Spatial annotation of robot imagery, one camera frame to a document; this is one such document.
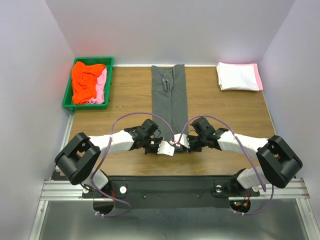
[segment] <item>gray pants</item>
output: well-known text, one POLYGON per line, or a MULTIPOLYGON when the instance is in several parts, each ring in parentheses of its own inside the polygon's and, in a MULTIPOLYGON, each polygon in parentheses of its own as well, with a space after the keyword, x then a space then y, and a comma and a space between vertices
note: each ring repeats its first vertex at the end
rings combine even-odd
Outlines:
MULTIPOLYGON (((180 134, 188 121, 188 103, 185 65, 173 67, 151 67, 152 72, 152 112, 164 118, 173 129, 174 134, 180 134)), ((167 125, 156 117, 161 137, 171 140, 172 136, 167 125)))

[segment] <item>clothing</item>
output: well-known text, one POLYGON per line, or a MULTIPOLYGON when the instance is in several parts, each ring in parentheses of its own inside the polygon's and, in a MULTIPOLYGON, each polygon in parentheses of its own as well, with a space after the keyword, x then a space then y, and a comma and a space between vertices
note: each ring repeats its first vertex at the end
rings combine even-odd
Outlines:
POLYGON ((216 70, 221 90, 263 90, 256 63, 227 64, 219 62, 216 70))
POLYGON ((103 104, 105 102, 105 85, 107 81, 107 69, 103 69, 102 73, 96 79, 95 91, 96 98, 92 97, 87 104, 103 104))
POLYGON ((105 69, 103 64, 85 65, 78 61, 72 68, 73 103, 86 104, 91 98, 97 97, 97 78, 105 69))
MULTIPOLYGON (((164 118, 175 134, 180 134, 188 121, 188 104, 185 65, 170 68, 152 66, 152 112, 164 118)), ((172 134, 167 125, 153 117, 161 129, 160 136, 171 140, 172 134)))

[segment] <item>screw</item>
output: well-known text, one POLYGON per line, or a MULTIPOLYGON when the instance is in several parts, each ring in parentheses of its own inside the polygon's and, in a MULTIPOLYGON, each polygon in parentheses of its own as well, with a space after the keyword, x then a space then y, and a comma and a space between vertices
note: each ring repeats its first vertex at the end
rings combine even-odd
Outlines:
POLYGON ((220 185, 215 186, 215 191, 216 191, 218 194, 221 193, 221 192, 222 192, 222 186, 220 186, 220 185))
POLYGON ((252 187, 252 190, 253 190, 254 192, 259 192, 259 187, 258 187, 258 186, 253 186, 253 187, 252 187))
POLYGON ((120 193, 125 194, 127 192, 127 188, 125 186, 120 187, 120 193))

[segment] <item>black bracket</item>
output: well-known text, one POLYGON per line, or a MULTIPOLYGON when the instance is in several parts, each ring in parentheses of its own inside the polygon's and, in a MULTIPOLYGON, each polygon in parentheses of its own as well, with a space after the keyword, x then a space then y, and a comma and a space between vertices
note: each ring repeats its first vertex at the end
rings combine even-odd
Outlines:
MULTIPOLYGON (((259 192, 237 188, 232 179, 237 175, 224 176, 109 176, 110 182, 102 189, 130 203, 133 209, 156 208, 229 208, 229 197, 244 197, 248 190, 252 197, 259 192)), ((83 198, 103 198, 97 192, 82 195, 83 198)), ((119 204, 117 208, 126 208, 119 204)))
POLYGON ((77 185, 90 175, 100 153, 100 148, 93 145, 90 138, 80 132, 62 149, 54 162, 70 183, 77 185))
POLYGON ((125 128, 124 131, 128 132, 134 140, 134 144, 132 145, 130 151, 134 149, 144 148, 145 154, 156 154, 158 152, 159 144, 161 143, 163 138, 151 138, 151 136, 155 133, 158 127, 159 126, 154 121, 148 118, 143 122, 141 126, 125 128))
POLYGON ((215 130, 205 117, 199 117, 190 124, 198 136, 188 135, 188 152, 201 152, 203 147, 221 150, 218 139, 228 131, 226 128, 215 130))
POLYGON ((277 135, 256 153, 265 178, 277 188, 285 188, 303 167, 303 163, 286 141, 277 135))

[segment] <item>orange cloth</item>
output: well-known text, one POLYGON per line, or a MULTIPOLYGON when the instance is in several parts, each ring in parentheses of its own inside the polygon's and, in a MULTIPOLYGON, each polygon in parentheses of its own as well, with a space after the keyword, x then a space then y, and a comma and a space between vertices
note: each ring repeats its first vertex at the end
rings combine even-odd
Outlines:
POLYGON ((105 68, 103 64, 87 66, 83 62, 76 62, 71 71, 74 104, 86 104, 91 98, 97 97, 97 77, 105 68))

